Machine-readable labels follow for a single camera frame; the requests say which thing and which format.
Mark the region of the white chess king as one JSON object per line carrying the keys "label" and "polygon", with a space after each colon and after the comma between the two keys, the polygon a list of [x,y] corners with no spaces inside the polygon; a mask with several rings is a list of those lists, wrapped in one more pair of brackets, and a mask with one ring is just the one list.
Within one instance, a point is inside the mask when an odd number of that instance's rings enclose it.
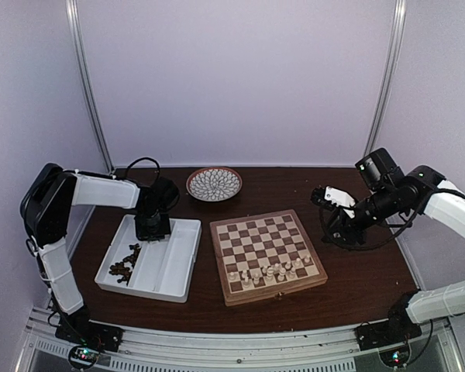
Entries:
{"label": "white chess king", "polygon": [[273,267],[268,267],[268,268],[267,268],[267,273],[266,273],[265,281],[266,281],[268,284],[272,284],[272,283],[274,282],[274,269],[273,269]]}

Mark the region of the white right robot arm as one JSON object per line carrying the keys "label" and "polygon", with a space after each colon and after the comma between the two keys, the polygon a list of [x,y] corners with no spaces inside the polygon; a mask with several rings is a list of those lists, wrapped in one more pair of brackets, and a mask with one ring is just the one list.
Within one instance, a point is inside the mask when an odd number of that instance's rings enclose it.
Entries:
{"label": "white right robot arm", "polygon": [[[465,191],[465,151],[453,148],[440,149],[427,146],[422,150],[394,146],[391,154],[407,171],[425,164],[445,174],[462,191]],[[407,262],[422,289],[437,289],[465,279],[465,239],[452,229],[429,217],[418,217],[414,226],[405,230],[396,243],[362,253],[345,253],[345,261],[360,273],[384,266],[387,252],[400,249],[399,262]]]}

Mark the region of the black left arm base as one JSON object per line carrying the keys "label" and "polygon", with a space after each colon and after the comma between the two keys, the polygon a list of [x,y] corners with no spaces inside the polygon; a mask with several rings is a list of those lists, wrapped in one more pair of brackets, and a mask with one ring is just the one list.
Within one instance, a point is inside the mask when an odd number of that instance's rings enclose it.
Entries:
{"label": "black left arm base", "polygon": [[73,368],[87,370],[103,353],[119,350],[123,329],[91,321],[86,305],[70,315],[65,312],[59,312],[59,315],[55,336],[74,344],[67,353],[67,361]]}

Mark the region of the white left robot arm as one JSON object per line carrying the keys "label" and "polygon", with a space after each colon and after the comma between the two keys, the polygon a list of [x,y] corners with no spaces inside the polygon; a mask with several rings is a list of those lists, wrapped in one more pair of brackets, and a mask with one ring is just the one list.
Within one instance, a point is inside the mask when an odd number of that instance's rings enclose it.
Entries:
{"label": "white left robot arm", "polygon": [[24,196],[19,212],[33,256],[57,307],[72,315],[84,307],[67,255],[67,226],[72,207],[105,206],[135,211],[139,241],[163,239],[171,232],[168,212],[177,204],[177,185],[160,175],[149,184],[128,177],[65,170],[48,163]]}

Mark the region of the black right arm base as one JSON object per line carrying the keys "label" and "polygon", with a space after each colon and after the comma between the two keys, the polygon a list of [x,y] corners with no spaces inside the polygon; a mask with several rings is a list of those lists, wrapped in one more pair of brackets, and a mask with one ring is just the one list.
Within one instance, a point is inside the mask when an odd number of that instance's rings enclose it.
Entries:
{"label": "black right arm base", "polygon": [[404,367],[412,358],[409,342],[422,335],[421,327],[413,323],[406,309],[417,291],[403,294],[388,310],[387,320],[363,322],[355,328],[360,351],[379,349],[381,362],[394,369]]}

